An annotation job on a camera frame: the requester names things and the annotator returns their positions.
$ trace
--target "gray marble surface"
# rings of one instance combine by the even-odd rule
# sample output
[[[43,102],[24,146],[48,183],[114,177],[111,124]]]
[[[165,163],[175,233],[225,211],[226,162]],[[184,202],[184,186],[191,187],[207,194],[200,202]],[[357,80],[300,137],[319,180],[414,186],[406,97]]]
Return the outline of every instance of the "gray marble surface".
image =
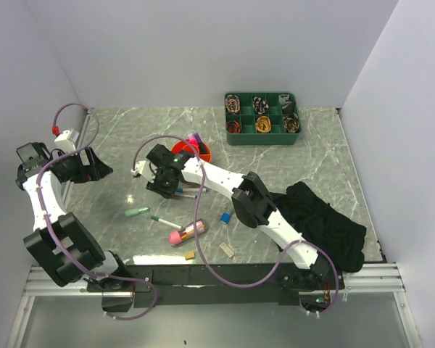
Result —
[[[237,173],[258,173],[270,191],[304,181],[332,207],[368,229],[363,252],[366,261],[382,260],[380,246],[360,189],[346,139],[336,110],[301,108],[302,135],[293,146],[230,146],[225,138],[223,107],[98,109],[99,135],[93,148],[115,171],[99,182],[74,185],[68,208],[81,220],[105,250],[118,253],[128,264],[202,263],[195,240],[171,246],[172,228],[154,222],[157,215],[179,225],[192,221],[194,199],[163,199],[145,189],[143,178],[133,178],[131,163],[139,145],[159,134],[185,136],[197,132],[212,150],[212,163]],[[91,123],[86,138],[94,133]],[[172,147],[174,141],[162,143]],[[144,158],[153,144],[140,153]],[[215,192],[202,198],[199,216],[210,227],[200,236],[207,259],[213,263],[274,262],[278,249],[263,232],[252,230],[235,217],[228,226],[219,219],[226,200]],[[132,207],[147,205],[151,212],[124,216]],[[225,242],[233,259],[220,249]],[[195,260],[184,253],[196,252]]]

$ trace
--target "green tube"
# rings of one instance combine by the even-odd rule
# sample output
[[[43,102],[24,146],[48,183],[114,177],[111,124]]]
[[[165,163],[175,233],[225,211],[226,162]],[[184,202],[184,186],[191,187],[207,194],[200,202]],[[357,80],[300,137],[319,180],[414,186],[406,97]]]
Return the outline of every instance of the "green tube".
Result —
[[[127,216],[128,218],[131,218],[133,216],[144,214],[145,212],[149,212],[149,211],[150,211],[150,207],[132,208],[126,210],[124,212],[124,215]]]

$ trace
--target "black cloth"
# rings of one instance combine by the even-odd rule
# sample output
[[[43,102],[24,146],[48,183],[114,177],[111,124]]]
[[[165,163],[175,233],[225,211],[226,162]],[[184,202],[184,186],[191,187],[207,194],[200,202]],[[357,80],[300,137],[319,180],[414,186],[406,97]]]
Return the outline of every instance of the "black cloth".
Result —
[[[366,227],[335,211],[302,181],[285,194],[271,194],[282,216],[303,237],[320,247],[340,270],[357,272],[364,263]]]

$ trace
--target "green organizer tray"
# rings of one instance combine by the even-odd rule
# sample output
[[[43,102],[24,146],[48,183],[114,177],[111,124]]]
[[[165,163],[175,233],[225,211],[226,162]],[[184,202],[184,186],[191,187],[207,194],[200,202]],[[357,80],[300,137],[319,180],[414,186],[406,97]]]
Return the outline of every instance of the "green organizer tray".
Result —
[[[298,104],[295,95],[288,92],[229,92],[240,98],[240,113],[233,115],[227,113],[225,109],[225,133],[229,145],[293,145],[297,141],[299,134],[302,132],[301,118],[299,117]],[[283,126],[283,113],[281,104],[278,101],[279,94],[288,94],[290,100],[295,101],[295,112],[300,118],[299,130],[296,133],[287,133]],[[256,119],[263,115],[254,113],[253,98],[259,96],[268,101],[269,110],[266,116],[269,116],[271,130],[270,133],[256,132]],[[227,122],[237,121],[241,126],[241,133],[233,134],[227,131]]]

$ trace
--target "white wall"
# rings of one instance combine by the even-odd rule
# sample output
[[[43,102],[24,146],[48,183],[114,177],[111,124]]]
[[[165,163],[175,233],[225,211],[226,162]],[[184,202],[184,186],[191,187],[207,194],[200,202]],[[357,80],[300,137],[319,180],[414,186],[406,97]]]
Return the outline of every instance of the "white wall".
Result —
[[[435,0],[400,0],[341,118],[382,247],[435,347]]]
[[[16,148],[51,145],[55,111],[77,97],[23,1],[0,0],[0,347],[5,345],[32,263],[22,238],[32,232],[27,195],[15,185]],[[80,125],[80,110],[62,124]]]
[[[220,106],[226,91],[343,105],[397,0],[26,0],[80,98]]]

